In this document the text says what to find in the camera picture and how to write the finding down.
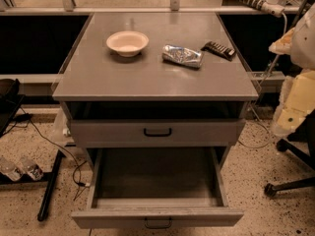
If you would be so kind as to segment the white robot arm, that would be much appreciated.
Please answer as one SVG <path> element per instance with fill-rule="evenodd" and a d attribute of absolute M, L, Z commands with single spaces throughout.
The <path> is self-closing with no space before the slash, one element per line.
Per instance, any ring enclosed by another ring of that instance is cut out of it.
<path fill-rule="evenodd" d="M 315 5 L 269 50 L 289 55 L 291 63 L 302 69 L 295 78 L 285 77 L 271 126 L 274 135 L 287 137 L 315 109 Z"/>

